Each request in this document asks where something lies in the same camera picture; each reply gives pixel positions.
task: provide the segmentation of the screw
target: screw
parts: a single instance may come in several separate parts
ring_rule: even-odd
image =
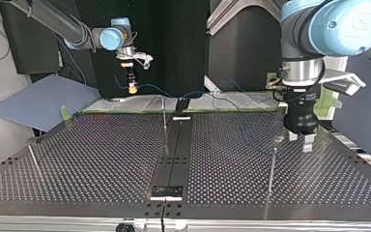
[[[334,28],[336,28],[337,26],[338,26],[338,23],[335,22],[335,21],[332,21],[332,22],[330,22],[330,23],[328,24],[328,28],[329,28],[329,29],[334,29]]]

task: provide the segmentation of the black surface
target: black surface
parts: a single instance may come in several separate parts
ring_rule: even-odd
[[[211,0],[213,12],[220,0]],[[267,73],[281,66],[279,23],[264,9],[243,9],[210,37],[208,77],[216,85],[230,78],[246,91],[266,90]],[[227,83],[222,91],[239,91]]]
[[[110,18],[127,16],[138,32],[134,45],[154,57],[148,71],[137,66],[139,85],[154,84],[180,97],[204,91],[206,20],[209,0],[77,0],[81,19],[90,27],[104,27]],[[99,50],[92,54],[100,93],[106,98],[128,96],[114,80],[127,86],[115,53]],[[140,94],[161,94],[145,87]]]
[[[164,139],[161,115],[78,116],[36,148],[39,169],[27,152],[0,165],[0,215],[371,221],[371,166],[325,130],[304,154],[278,113],[191,117]],[[153,186],[184,200],[150,202]]]
[[[52,32],[12,4],[0,1],[0,11],[17,73],[58,72],[58,47]]]

